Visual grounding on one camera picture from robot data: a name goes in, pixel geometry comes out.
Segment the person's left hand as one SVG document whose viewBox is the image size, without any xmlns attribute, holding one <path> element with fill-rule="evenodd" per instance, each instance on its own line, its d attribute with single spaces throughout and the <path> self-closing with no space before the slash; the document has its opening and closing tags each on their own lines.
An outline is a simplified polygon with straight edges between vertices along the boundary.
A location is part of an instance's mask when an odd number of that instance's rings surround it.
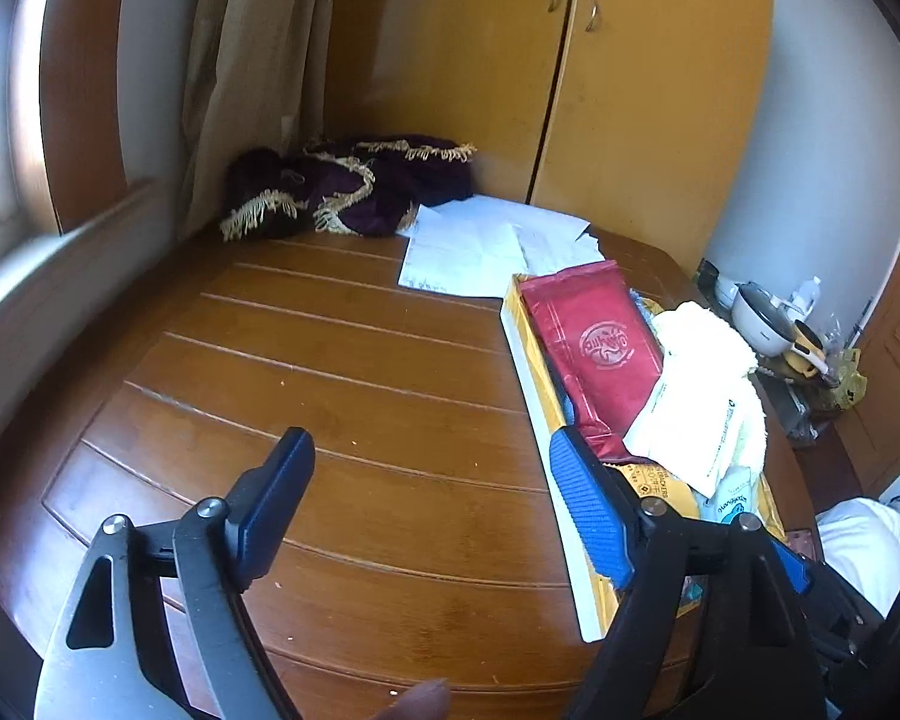
<svg viewBox="0 0 900 720">
<path fill-rule="evenodd" d="M 374 720 L 447 720 L 452 691 L 445 679 L 432 679 L 403 692 L 391 706 L 375 713 Z"/>
</svg>

